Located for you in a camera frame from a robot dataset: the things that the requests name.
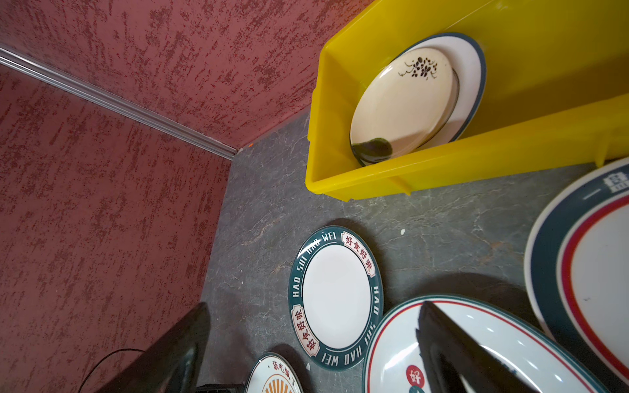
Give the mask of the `white plate black cloud emblem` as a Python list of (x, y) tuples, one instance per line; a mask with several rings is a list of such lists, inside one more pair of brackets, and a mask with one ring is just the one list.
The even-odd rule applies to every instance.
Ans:
[(454, 142), (465, 132), (477, 113), (486, 86), (486, 59), (480, 45), (468, 35), (441, 33), (427, 37), (395, 57), (421, 47), (431, 47), (443, 52), (450, 60), (459, 80), (459, 96), (449, 120), (417, 151)]

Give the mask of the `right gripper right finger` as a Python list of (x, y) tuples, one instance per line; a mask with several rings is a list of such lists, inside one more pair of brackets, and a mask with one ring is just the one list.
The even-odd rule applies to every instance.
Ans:
[(416, 338), (432, 392), (533, 392), (431, 301), (421, 306)]

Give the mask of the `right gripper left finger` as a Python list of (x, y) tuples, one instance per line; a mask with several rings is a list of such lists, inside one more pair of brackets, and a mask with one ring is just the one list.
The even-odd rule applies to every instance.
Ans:
[(196, 391), (210, 326), (208, 306), (201, 302), (99, 391)]

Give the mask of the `cream plate black floral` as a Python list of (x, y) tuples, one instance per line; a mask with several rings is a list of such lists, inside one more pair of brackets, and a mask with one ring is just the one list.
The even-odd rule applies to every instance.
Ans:
[(372, 81), (352, 118), (352, 152), (373, 165), (429, 141), (455, 109), (460, 82), (446, 54), (431, 47), (398, 57)]

